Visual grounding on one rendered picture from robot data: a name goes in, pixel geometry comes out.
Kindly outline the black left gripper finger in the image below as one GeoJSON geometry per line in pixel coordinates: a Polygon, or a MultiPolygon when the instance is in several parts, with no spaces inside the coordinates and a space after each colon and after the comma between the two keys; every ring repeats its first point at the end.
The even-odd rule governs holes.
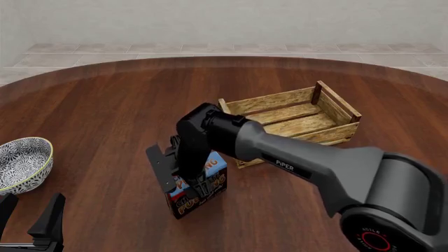
{"type": "Polygon", "coordinates": [[[52,243],[63,245],[62,217],[66,197],[58,192],[53,195],[44,212],[28,230],[36,247],[48,247],[52,243]]]}
{"type": "Polygon", "coordinates": [[[12,193],[7,193],[0,199],[0,238],[17,203],[18,198],[12,193]]]}

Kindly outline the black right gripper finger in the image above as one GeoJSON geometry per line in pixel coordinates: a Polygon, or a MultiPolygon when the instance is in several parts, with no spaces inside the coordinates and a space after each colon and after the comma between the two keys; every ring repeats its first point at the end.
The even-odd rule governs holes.
{"type": "Polygon", "coordinates": [[[185,193],[186,197],[188,197],[189,199],[195,199],[196,197],[198,197],[197,191],[192,186],[189,186],[187,183],[184,184],[185,188],[183,189],[183,192],[185,193]]]}
{"type": "Polygon", "coordinates": [[[210,180],[207,176],[198,176],[196,191],[200,197],[207,197],[213,191],[210,180]]]}

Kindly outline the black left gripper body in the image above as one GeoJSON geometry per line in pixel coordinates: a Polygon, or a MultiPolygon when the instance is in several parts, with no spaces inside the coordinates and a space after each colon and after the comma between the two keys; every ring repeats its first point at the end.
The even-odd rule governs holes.
{"type": "Polygon", "coordinates": [[[0,243],[0,252],[63,252],[63,243],[51,241],[48,245],[33,243],[0,243]]]}

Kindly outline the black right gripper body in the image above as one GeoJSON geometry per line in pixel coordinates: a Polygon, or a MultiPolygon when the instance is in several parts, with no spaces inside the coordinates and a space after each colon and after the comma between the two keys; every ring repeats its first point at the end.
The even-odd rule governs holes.
{"type": "Polygon", "coordinates": [[[175,153],[178,175],[189,184],[196,184],[198,178],[205,176],[204,166],[209,156],[209,146],[188,143],[179,135],[172,136],[170,144],[175,153]]]}

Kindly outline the chocolate pudding box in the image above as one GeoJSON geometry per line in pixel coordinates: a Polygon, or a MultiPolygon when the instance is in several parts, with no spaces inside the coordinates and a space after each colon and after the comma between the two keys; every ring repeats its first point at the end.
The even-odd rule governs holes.
{"type": "Polygon", "coordinates": [[[200,197],[198,194],[198,197],[195,199],[189,199],[183,192],[183,189],[185,188],[184,183],[188,184],[188,182],[180,176],[174,176],[176,190],[174,192],[165,193],[165,198],[171,213],[177,220],[186,216],[200,205],[203,205],[203,203],[206,203],[227,189],[227,163],[216,151],[210,153],[205,163],[204,171],[205,176],[210,180],[213,188],[213,191],[207,197],[200,197]]]}

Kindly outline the wooden slat tray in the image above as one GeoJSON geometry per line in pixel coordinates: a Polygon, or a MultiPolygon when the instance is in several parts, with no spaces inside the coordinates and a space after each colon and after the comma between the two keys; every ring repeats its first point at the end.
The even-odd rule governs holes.
{"type": "Polygon", "coordinates": [[[331,146],[348,142],[362,115],[323,81],[313,87],[226,102],[225,113],[261,123],[269,134],[331,146]]]}

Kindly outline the small flat black plate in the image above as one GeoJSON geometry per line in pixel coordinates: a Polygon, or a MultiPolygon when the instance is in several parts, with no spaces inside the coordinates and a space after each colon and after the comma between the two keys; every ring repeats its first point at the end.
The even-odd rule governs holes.
{"type": "Polygon", "coordinates": [[[164,193],[172,193],[176,190],[174,176],[179,168],[176,165],[175,151],[167,148],[165,153],[158,144],[146,149],[146,155],[153,168],[154,174],[164,193]]]}

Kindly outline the black and white patterned bowl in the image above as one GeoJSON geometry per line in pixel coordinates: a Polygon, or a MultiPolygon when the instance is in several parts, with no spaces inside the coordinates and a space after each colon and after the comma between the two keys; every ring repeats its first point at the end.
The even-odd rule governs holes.
{"type": "Polygon", "coordinates": [[[16,139],[0,146],[0,196],[38,188],[53,168],[54,148],[40,137],[16,139]]]}

